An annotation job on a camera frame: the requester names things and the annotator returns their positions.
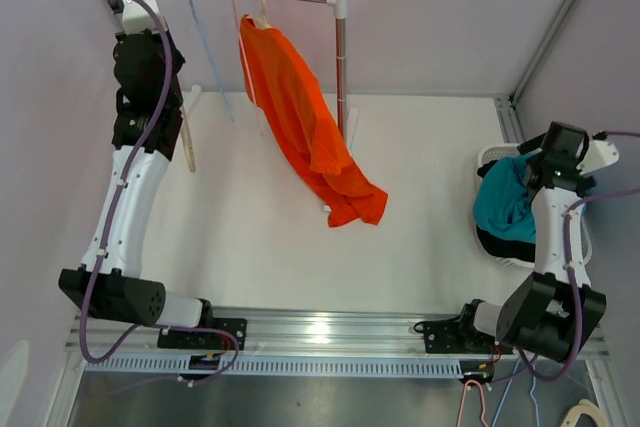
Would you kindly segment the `teal t shirt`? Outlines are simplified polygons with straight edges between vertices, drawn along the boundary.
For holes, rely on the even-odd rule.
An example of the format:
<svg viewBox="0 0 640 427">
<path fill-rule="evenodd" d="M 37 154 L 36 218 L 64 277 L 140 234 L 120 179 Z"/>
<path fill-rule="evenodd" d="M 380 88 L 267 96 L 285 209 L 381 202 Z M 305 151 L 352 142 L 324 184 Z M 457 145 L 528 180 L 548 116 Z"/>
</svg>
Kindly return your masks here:
<svg viewBox="0 0 640 427">
<path fill-rule="evenodd" d="M 501 241 L 535 245 L 537 213 L 551 210 L 551 192 L 562 192 L 546 189 L 530 198 L 526 183 L 530 157 L 502 157 L 480 168 L 483 177 L 472 215 L 481 231 Z"/>
</svg>

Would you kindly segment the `black t shirt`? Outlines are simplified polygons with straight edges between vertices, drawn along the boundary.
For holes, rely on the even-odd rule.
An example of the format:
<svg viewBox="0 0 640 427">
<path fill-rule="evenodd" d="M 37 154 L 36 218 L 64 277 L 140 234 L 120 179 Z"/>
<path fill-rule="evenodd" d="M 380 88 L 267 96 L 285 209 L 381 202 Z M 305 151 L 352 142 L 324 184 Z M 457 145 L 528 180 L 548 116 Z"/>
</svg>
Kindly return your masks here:
<svg viewBox="0 0 640 427">
<path fill-rule="evenodd" d="M 536 227 L 524 182 L 526 167 L 526 156 L 503 157 L 479 167 L 472 216 L 488 254 L 533 263 Z"/>
</svg>

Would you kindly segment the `orange t shirt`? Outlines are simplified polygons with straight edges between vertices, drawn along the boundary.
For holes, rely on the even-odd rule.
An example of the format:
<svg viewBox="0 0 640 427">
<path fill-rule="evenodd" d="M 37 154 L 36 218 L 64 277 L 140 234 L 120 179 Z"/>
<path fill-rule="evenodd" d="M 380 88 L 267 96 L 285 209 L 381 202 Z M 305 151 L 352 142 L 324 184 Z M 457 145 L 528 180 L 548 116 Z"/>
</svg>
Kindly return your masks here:
<svg viewBox="0 0 640 427">
<path fill-rule="evenodd" d="M 276 28 L 241 18 L 256 103 L 299 178 L 331 209 L 332 228 L 360 220 L 377 225 L 388 194 L 371 183 L 351 156 L 303 57 Z"/>
</svg>

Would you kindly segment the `pink wire hanger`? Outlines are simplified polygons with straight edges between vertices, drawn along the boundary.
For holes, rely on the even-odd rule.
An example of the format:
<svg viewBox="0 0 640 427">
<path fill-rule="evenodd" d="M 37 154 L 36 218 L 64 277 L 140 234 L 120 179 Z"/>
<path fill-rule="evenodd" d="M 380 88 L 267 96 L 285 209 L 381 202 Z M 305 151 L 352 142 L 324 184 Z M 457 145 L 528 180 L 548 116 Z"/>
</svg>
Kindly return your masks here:
<svg viewBox="0 0 640 427">
<path fill-rule="evenodd" d="M 249 86 L 249 91 L 247 93 L 247 96 L 249 98 L 249 100 L 251 101 L 253 107 L 254 107 L 254 112 L 255 112 L 255 118 L 256 118 L 256 124 L 259 130 L 259 134 L 261 137 L 264 136 L 264 128 L 262 125 L 262 121 L 261 121 L 261 117 L 260 117 L 260 109 L 256 103 L 256 93 L 255 93 L 255 87 L 254 87 L 254 82 L 253 82 L 253 77 L 252 77 L 252 73 L 251 73 L 251 67 L 250 67 L 250 63 L 249 63 L 249 59 L 247 56 L 247 51 L 246 51 L 246 47 L 245 47 L 245 43 L 244 43 L 244 38 L 241 32 L 241 18 L 238 14 L 238 9 L 237 9 L 237 4 L 236 4 L 236 0 L 231 0 L 231 6 L 232 6 L 232 12 L 233 12 L 233 17 L 234 17 L 234 22 L 235 22 L 235 27 L 236 27 L 236 31 L 237 31 L 237 36 L 238 36 L 238 43 L 239 43 L 239 49 L 240 49 L 240 57 L 241 57 L 241 64 L 243 67 L 243 71 L 245 74 L 245 80 L 248 82 L 248 86 Z"/>
</svg>

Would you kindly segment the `light blue wire hanger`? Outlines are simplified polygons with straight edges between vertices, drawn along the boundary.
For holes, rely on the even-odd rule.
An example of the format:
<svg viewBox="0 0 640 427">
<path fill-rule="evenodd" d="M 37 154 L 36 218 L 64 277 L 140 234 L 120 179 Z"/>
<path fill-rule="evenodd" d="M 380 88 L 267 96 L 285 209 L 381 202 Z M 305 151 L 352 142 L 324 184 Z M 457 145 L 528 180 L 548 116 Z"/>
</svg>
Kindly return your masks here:
<svg viewBox="0 0 640 427">
<path fill-rule="evenodd" d="M 213 51 L 211 49 L 211 45 L 210 45 L 210 42 L 209 42 L 209 38 L 208 38 L 208 35 L 207 35 L 207 32 L 206 32 L 206 29 L 205 29 L 205 27 L 204 27 L 204 25 L 203 25 L 203 23 L 202 23 L 202 21 L 201 21 L 201 19 L 199 17 L 199 12 L 198 12 L 198 9 L 196 7 L 195 1 L 194 0 L 188 0 L 188 3 L 189 3 L 189 7 L 190 7 L 190 11 L 191 11 L 191 16 L 192 16 L 193 22 L 194 22 L 194 24 L 196 26 L 196 29 L 198 31 L 202 47 L 203 47 L 203 49 L 205 51 L 205 54 L 206 54 L 206 57 L 207 57 L 207 61 L 209 63 L 209 66 L 210 66 L 210 68 L 212 70 L 212 73 L 213 73 L 213 75 L 215 77 L 215 80 L 217 82 L 218 92 L 222 96 L 222 99 L 223 99 L 223 101 L 224 101 L 224 103 L 226 105 L 227 111 L 229 113 L 230 120 L 232 122 L 234 122 L 235 121 L 235 115 L 234 115 L 233 107 L 232 107 L 231 101 L 230 101 L 230 99 L 228 97 L 228 94 L 224 89 L 224 85 L 223 85 L 223 82 L 222 82 L 222 77 L 220 75 L 219 68 L 217 66 L 214 53 L 213 53 Z"/>
</svg>

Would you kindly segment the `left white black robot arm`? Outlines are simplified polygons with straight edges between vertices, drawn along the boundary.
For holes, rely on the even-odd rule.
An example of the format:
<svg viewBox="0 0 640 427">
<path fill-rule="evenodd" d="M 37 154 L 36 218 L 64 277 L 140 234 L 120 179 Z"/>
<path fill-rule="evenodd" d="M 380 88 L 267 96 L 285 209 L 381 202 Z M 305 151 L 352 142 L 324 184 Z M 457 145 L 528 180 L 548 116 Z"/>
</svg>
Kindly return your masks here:
<svg viewBox="0 0 640 427">
<path fill-rule="evenodd" d="M 169 34 L 120 33 L 113 57 L 117 117 L 112 174 L 93 239 L 76 269 L 59 276 L 61 291 L 88 316 L 143 326 L 177 326 L 194 348 L 209 345 L 215 323 L 203 301 L 144 280 L 142 251 L 154 198 L 183 126 L 177 74 L 182 54 Z"/>
</svg>

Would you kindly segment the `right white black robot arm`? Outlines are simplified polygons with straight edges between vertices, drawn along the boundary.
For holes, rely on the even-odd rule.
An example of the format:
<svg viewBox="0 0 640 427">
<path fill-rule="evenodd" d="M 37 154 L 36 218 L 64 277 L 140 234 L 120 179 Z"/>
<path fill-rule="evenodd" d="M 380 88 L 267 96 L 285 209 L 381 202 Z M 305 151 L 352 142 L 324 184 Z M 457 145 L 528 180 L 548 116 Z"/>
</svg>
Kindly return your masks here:
<svg viewBox="0 0 640 427">
<path fill-rule="evenodd" d="M 537 149 L 525 176 L 536 227 L 533 271 L 501 305 L 466 304 L 455 339 L 470 352 L 492 339 L 569 366 L 606 310 L 605 295 L 586 272 L 582 217 L 596 185 L 593 171 L 615 163 L 617 150 L 559 122 Z"/>
</svg>

